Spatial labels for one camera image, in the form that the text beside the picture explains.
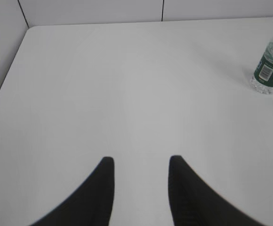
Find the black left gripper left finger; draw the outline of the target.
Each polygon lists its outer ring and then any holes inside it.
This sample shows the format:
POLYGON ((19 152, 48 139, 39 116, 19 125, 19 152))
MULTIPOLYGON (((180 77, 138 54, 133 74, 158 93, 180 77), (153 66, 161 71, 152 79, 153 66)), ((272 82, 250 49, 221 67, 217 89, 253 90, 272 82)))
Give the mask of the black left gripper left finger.
POLYGON ((112 157, 103 157, 89 177, 34 226, 107 226, 115 190, 112 157))

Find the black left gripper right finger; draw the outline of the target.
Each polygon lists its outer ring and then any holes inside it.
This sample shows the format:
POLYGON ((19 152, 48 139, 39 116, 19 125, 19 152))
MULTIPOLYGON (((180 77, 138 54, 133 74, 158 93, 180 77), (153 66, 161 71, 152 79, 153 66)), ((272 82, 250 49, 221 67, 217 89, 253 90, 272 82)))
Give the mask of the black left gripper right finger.
POLYGON ((180 155, 169 160, 169 205, 176 226, 257 226, 210 188, 180 155))

